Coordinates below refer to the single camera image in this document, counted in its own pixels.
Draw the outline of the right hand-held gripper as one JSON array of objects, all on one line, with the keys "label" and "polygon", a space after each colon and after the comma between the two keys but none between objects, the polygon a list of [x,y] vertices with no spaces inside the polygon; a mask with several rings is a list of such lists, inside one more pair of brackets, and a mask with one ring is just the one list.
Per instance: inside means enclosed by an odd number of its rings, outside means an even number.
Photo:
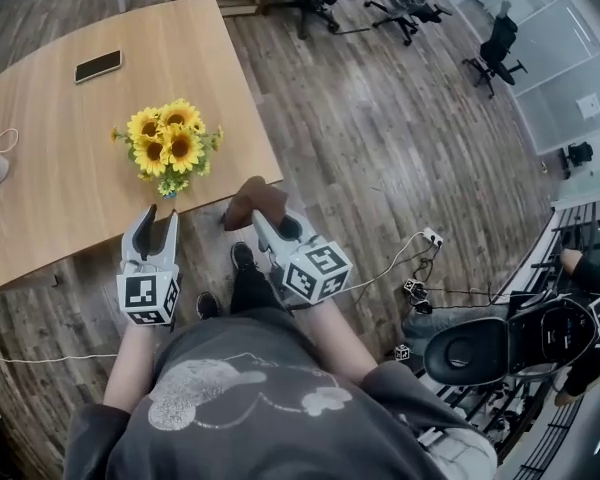
[{"label": "right hand-held gripper", "polygon": [[285,209],[277,229],[259,210],[252,213],[258,248],[271,262],[269,280],[283,299],[316,305],[340,293],[353,265],[334,241],[317,234],[301,214]]}]

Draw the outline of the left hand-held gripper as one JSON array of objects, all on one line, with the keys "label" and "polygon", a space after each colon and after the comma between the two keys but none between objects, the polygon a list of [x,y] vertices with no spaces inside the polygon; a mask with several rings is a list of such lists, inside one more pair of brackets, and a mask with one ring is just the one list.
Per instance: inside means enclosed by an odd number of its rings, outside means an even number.
[{"label": "left hand-held gripper", "polygon": [[137,326],[172,326],[181,293],[176,264],[179,214],[154,222],[151,204],[124,232],[121,273],[116,277],[120,311]]}]

